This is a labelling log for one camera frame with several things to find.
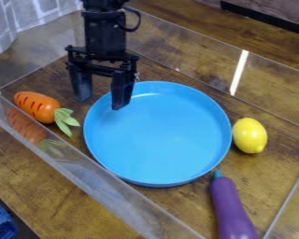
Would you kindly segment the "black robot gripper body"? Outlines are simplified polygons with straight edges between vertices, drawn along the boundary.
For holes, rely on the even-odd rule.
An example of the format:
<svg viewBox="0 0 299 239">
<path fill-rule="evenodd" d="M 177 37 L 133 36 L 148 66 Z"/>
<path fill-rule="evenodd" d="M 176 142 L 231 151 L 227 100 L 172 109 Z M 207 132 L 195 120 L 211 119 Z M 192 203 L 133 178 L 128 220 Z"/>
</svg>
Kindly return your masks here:
<svg viewBox="0 0 299 239">
<path fill-rule="evenodd" d="M 67 45 L 66 68 L 71 75 L 96 74 L 110 77 L 114 71 L 136 72 L 138 57 L 125 52 L 125 34 L 140 24 L 125 26 L 125 13 L 140 13 L 124 4 L 129 0 L 81 0 L 84 9 L 84 46 Z"/>
</svg>

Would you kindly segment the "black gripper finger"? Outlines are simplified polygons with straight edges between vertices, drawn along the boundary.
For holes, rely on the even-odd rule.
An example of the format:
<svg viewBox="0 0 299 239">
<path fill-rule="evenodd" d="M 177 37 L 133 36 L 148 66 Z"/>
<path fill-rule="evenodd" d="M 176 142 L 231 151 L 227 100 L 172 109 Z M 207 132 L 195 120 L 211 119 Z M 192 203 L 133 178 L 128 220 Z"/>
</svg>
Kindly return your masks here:
<svg viewBox="0 0 299 239">
<path fill-rule="evenodd" d="M 114 70 L 110 83 L 113 110 L 120 110 L 129 104 L 136 76 L 137 71 L 133 63 L 122 63 L 120 68 Z"/>
<path fill-rule="evenodd" d="M 92 97 L 92 74 L 73 63 L 67 63 L 66 69 L 75 98 L 86 101 Z"/>
</svg>

